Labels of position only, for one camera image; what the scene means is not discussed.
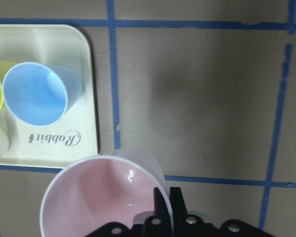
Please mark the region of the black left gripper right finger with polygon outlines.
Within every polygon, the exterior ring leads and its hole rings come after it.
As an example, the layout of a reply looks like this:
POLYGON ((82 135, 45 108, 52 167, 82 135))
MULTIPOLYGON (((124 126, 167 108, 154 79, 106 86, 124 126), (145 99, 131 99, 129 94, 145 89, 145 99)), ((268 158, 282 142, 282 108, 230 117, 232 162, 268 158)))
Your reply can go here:
POLYGON ((170 202, 173 211, 173 217, 184 217, 187 215, 187 209, 181 188, 170 188, 170 202))

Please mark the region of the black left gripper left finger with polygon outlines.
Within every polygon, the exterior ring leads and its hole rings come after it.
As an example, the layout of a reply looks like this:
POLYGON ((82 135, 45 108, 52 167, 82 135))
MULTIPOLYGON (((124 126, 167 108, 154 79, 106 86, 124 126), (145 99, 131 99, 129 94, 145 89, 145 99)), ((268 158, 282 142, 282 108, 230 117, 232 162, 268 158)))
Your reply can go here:
POLYGON ((153 189, 154 198, 154 217, 157 220, 170 222, 170 214, 166 205, 166 201, 159 190, 159 188, 153 189))

